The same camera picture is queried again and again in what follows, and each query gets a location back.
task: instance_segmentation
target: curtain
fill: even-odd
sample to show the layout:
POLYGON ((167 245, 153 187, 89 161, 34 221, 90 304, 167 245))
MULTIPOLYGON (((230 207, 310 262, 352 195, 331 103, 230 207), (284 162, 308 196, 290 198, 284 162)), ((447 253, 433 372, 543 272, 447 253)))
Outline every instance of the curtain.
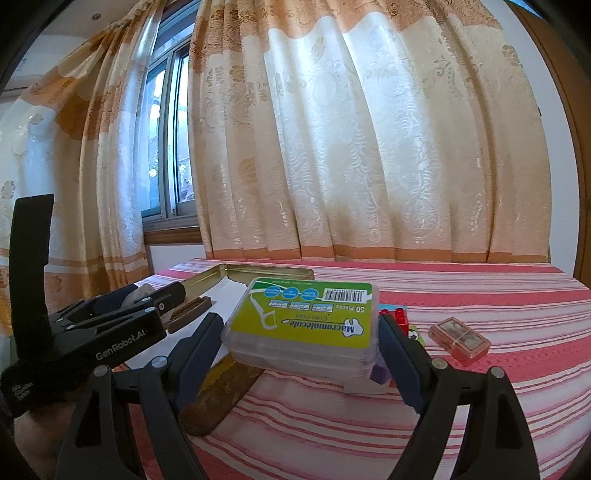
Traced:
POLYGON ((479 0, 203 0, 190 65, 209 257, 547 260, 540 113, 479 0))
POLYGON ((0 319, 9 326, 14 201, 54 193, 50 311, 148 274, 136 143, 164 1, 142 0, 33 84, 0 120, 0 319))

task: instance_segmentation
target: person's hand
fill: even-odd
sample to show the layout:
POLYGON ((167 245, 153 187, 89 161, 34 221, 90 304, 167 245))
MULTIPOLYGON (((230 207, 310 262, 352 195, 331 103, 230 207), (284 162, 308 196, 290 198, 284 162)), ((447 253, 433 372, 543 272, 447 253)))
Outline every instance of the person's hand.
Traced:
POLYGON ((61 441, 70 426, 76 404, 59 402, 36 408, 14 420, 14 441, 42 480, 55 476, 61 441))

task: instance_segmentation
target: table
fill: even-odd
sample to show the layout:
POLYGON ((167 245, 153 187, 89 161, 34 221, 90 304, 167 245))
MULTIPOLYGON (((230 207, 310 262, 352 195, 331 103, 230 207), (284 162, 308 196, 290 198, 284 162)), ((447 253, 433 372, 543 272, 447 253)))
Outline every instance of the table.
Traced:
MULTIPOLYGON (((140 283, 161 287, 218 263, 192 260, 140 283)), ((432 356, 449 359, 426 334, 433 323, 456 316, 483 333, 492 342, 490 353, 470 369, 499 365, 507 372, 542 478, 559 478, 591 432, 591 290, 556 267, 291 263, 311 265, 317 280, 372 282, 381 303, 408 305, 432 356)), ((467 407, 459 407, 437 480, 449 479, 466 417, 467 407)), ((161 479, 138 408, 132 419, 146 473, 161 479)), ((327 381, 265 371, 211 435, 191 441, 212 480, 381 480, 416 421, 395 387, 347 395, 327 381)))

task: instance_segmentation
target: sheet of paper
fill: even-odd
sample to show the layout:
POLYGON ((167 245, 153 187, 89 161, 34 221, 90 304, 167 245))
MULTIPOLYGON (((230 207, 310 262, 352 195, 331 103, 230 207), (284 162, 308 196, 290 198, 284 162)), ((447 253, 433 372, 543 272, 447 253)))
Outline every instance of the sheet of paper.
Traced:
MULTIPOLYGON (((230 280, 227 277, 224 278, 221 282, 210 288, 202 295, 212 299, 212 306, 208 311, 180 330, 172 334, 167 332, 166 338, 160 340, 158 343, 155 343, 135 357, 130 358, 125 362, 125 364, 130 368, 142 368, 155 356, 168 356, 178 341, 182 338, 191 336, 195 330, 197 330, 197 327, 201 324, 205 318, 205 315, 210 312, 217 313, 223 318, 224 323, 226 323, 245 291, 246 285, 230 280)), ((218 363, 227 354, 228 349, 222 345, 213 364, 215 365, 218 363)))

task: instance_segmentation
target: blue circle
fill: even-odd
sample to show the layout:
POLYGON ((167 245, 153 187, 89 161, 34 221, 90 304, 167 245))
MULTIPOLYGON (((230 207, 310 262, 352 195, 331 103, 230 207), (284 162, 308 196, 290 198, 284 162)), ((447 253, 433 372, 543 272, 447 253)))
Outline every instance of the blue circle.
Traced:
POLYGON ((280 293, 281 289, 277 285, 273 285, 265 289, 265 297, 269 297, 270 299, 277 297, 280 293))
POLYGON ((307 288, 301 293, 302 300, 315 300, 318 298, 318 290, 315 288, 307 288))
POLYGON ((299 294, 300 294, 300 291, 297 288, 289 287, 283 291, 283 298, 285 298, 287 300, 291 300, 291 299, 296 298, 299 294))

